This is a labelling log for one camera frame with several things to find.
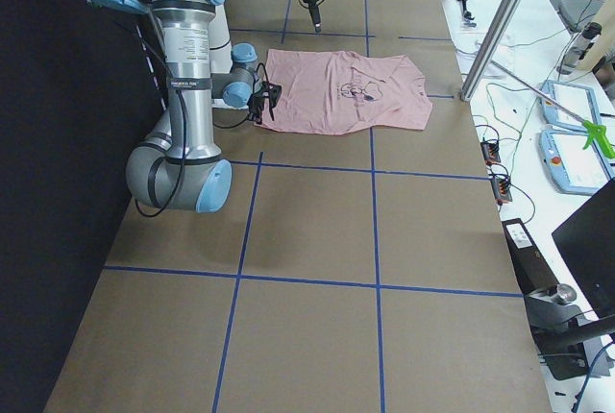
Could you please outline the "orange black connector box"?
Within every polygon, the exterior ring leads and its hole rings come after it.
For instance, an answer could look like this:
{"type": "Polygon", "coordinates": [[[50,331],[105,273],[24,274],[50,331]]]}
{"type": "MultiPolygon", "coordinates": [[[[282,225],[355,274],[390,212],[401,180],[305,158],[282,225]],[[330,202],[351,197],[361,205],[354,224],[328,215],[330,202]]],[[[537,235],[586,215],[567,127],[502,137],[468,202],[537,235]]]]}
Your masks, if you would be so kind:
{"type": "Polygon", "coordinates": [[[480,143],[480,149],[487,166],[501,162],[498,140],[483,140],[480,143]]]}

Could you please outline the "black box with label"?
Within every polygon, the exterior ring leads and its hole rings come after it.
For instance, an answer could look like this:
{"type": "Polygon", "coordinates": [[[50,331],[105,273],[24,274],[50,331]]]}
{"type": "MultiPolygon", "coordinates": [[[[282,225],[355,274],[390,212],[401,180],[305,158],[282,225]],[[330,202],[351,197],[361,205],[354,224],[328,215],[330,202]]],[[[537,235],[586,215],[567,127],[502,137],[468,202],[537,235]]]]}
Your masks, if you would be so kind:
{"type": "Polygon", "coordinates": [[[521,292],[529,295],[558,284],[551,267],[542,255],[520,218],[502,221],[504,237],[521,292]]]}

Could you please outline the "metal reacher grabber tool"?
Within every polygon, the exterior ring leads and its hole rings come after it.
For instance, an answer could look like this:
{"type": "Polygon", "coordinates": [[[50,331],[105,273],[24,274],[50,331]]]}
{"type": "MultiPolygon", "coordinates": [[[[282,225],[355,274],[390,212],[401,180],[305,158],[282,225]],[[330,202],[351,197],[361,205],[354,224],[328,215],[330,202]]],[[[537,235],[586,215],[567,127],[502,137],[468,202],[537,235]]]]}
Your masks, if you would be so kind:
{"type": "Polygon", "coordinates": [[[580,125],[585,129],[585,132],[587,134],[587,139],[584,144],[584,149],[589,147],[591,144],[597,144],[599,149],[602,151],[603,155],[606,158],[614,159],[614,146],[608,140],[605,125],[594,123],[593,121],[586,119],[582,117],[581,115],[573,112],[572,110],[566,108],[565,106],[560,104],[556,99],[549,96],[547,93],[545,93],[541,89],[538,89],[534,87],[533,85],[531,85],[530,83],[526,82],[525,80],[521,79],[520,77],[518,77],[516,74],[514,74],[512,71],[510,71],[509,69],[507,69],[506,67],[498,63],[497,61],[491,59],[488,63],[495,66],[500,71],[504,72],[505,75],[510,76],[513,80],[515,80],[516,82],[520,83],[522,86],[529,89],[539,98],[542,98],[549,106],[561,110],[563,113],[569,115],[574,120],[579,122],[580,125]]]}

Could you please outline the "metal stand with knob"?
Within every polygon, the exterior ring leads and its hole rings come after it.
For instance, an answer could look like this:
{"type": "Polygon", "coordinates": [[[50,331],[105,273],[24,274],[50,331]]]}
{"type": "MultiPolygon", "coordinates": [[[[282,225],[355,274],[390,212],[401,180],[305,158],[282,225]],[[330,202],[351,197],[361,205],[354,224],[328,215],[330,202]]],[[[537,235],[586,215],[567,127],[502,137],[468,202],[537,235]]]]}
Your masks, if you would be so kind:
{"type": "Polygon", "coordinates": [[[595,312],[591,320],[573,304],[574,289],[559,284],[524,297],[530,331],[539,356],[554,379],[608,377],[614,358],[603,349],[603,338],[614,336],[614,314],[595,312]]]}

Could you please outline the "pink Snoopy t-shirt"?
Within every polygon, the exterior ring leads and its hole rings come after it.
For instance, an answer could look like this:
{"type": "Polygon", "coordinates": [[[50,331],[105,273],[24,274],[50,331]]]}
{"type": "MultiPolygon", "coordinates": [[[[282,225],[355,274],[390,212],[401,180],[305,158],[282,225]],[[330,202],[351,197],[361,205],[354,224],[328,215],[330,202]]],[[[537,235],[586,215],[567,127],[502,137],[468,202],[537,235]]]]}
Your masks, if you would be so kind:
{"type": "Polygon", "coordinates": [[[271,49],[265,67],[282,87],[261,124],[275,132],[344,135],[375,126],[423,131],[431,116],[426,77],[405,55],[271,49]]]}

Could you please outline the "blue teach pendant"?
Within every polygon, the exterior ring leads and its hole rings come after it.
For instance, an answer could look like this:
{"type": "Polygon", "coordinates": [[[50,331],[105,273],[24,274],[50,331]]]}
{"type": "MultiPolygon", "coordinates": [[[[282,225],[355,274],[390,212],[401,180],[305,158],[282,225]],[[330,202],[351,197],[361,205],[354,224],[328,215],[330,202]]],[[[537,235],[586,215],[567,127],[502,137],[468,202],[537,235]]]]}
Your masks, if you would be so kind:
{"type": "Polygon", "coordinates": [[[592,196],[614,178],[614,168],[596,144],[583,148],[584,134],[543,130],[539,149],[547,173],[564,194],[592,196]]]}
{"type": "MultiPolygon", "coordinates": [[[[592,88],[547,80],[542,84],[541,90],[582,117],[597,124],[602,123],[598,102],[592,88]]],[[[543,99],[540,100],[540,104],[547,124],[569,131],[584,131],[579,122],[561,110],[549,106],[543,99]]]]}

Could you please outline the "aluminium frame post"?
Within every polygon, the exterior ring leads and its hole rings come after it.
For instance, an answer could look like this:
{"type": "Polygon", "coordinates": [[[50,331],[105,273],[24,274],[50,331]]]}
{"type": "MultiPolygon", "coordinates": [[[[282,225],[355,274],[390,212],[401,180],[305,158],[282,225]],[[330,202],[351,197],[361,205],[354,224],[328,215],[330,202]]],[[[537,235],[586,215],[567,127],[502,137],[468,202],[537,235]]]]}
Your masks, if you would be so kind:
{"type": "Polygon", "coordinates": [[[460,90],[462,101],[469,102],[472,99],[520,2],[521,0],[501,1],[460,90]]]}

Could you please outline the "far blue teach pendant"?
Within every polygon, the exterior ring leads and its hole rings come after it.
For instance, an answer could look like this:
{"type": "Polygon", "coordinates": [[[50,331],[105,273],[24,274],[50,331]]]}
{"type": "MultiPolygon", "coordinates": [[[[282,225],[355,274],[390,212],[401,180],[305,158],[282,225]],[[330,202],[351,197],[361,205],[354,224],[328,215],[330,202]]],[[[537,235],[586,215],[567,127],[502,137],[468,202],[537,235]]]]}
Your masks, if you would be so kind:
{"type": "MultiPolygon", "coordinates": [[[[542,84],[541,90],[582,117],[597,124],[602,123],[598,102],[592,88],[547,80],[542,84]]],[[[540,104],[547,124],[569,131],[584,131],[579,122],[561,110],[549,106],[543,99],[540,100],[540,104]]]]}

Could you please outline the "black monitor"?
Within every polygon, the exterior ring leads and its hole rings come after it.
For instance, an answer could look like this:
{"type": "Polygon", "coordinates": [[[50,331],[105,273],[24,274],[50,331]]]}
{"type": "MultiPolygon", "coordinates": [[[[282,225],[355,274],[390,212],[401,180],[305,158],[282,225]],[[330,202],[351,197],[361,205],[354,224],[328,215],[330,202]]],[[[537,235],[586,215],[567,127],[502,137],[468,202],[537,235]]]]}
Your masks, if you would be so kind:
{"type": "Polygon", "coordinates": [[[614,181],[609,181],[552,233],[569,272],[600,317],[614,313],[614,229],[614,181]]]}

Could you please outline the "near blue teach pendant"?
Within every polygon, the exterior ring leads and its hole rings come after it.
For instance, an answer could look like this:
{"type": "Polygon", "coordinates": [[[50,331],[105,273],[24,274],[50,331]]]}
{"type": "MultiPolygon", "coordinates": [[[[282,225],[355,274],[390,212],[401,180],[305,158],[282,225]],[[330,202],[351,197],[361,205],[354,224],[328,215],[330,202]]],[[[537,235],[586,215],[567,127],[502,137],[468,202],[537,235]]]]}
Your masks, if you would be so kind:
{"type": "Polygon", "coordinates": [[[543,130],[539,149],[547,173],[564,194],[592,196],[614,178],[614,168],[596,144],[583,148],[584,134],[543,130]]]}

